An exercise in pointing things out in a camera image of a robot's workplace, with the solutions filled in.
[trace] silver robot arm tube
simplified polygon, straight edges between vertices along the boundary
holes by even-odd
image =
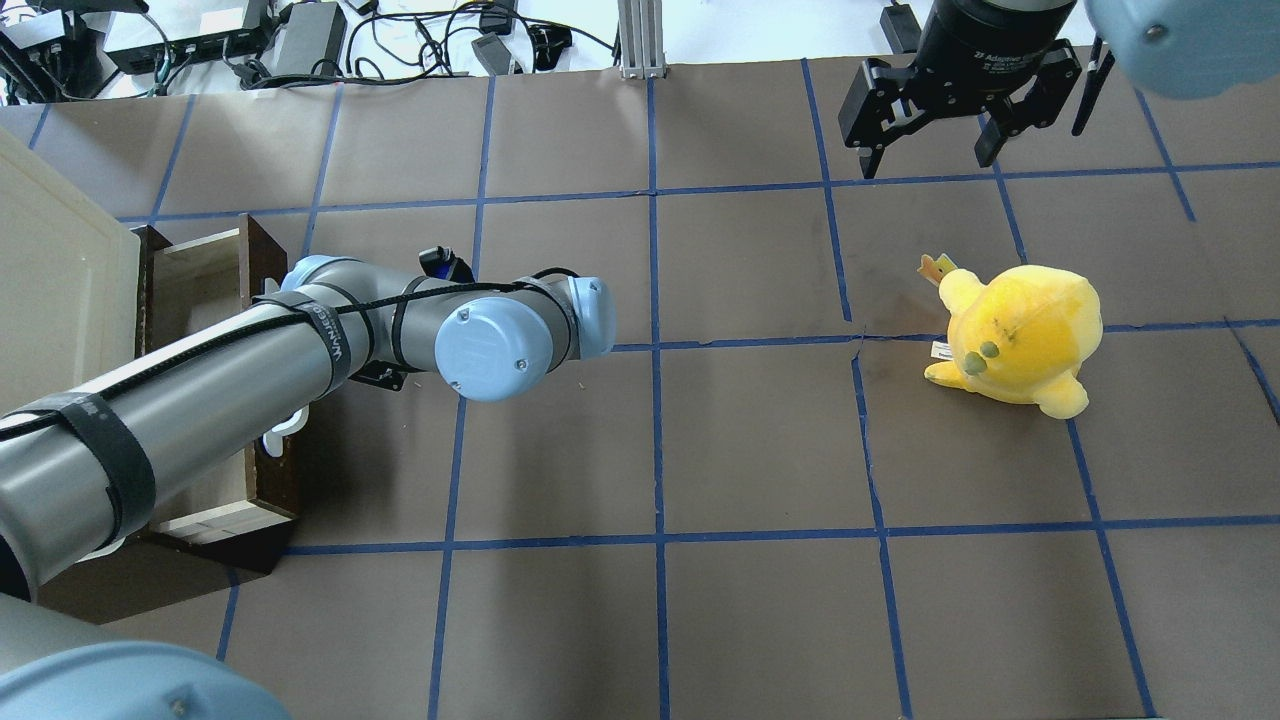
[[[370,360],[431,370],[463,396],[493,401],[529,389],[563,360],[596,357],[613,345],[613,301],[598,278],[526,278],[527,284],[495,292],[352,259],[308,260],[285,279],[287,288],[329,309],[372,305],[335,315],[352,373]],[[447,293],[383,300],[411,286],[420,296]],[[118,382],[154,373],[206,341],[291,314],[279,305],[256,305],[73,392],[106,397]],[[278,327],[201,352],[108,397],[150,461],[155,502],[173,497],[344,379],[333,377],[330,341],[307,323]],[[0,420],[0,438],[32,418]],[[95,454],[64,423],[0,439],[0,570],[9,575],[6,592],[33,597],[38,585],[84,555],[145,524],[142,518],[116,527],[109,484]]]

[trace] plush toy head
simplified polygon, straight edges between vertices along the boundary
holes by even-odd
[[[1098,293],[1066,270],[1021,265],[982,284],[969,270],[942,277],[954,360],[929,380],[1004,402],[1037,404],[1052,418],[1080,414],[1089,398],[1075,379],[1102,341]]]

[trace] stuffed animal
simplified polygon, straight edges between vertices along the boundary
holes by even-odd
[[[920,273],[938,282],[951,311],[952,360],[929,365],[927,379],[1002,402],[1039,405],[1060,420],[1084,410],[1089,396],[1075,375],[1102,341],[1098,293],[1089,281],[1020,265],[982,284],[945,255],[925,256]]]

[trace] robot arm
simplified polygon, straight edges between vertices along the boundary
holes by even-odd
[[[1082,74],[1057,38],[1076,0],[934,0],[906,68],[869,58],[840,110],[846,147],[876,177],[884,149],[943,118],[986,115],[974,145],[989,167],[1005,142],[1057,120]],[[1280,4],[1274,0],[1085,0],[1114,61],[1139,87],[1169,97],[1208,97],[1280,72]],[[1103,65],[1110,69],[1110,60]],[[1075,135],[1106,72],[1091,67]],[[1023,100],[1015,92],[1030,83]]]
[[[439,249],[424,269],[449,258]],[[447,277],[470,281],[461,269]],[[0,592],[31,598],[348,377],[426,370],[463,397],[498,401],[566,360],[605,355],[608,287],[549,274],[460,283],[311,256],[250,310],[17,410],[0,420]]]

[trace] yellow plush toy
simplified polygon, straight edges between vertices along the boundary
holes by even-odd
[[[1066,270],[1021,265],[982,284],[946,255],[922,259],[920,273],[938,283],[951,311],[952,360],[924,377],[1002,402],[1034,404],[1051,418],[1079,415],[1089,404],[1075,379],[1102,341],[1098,293]]]

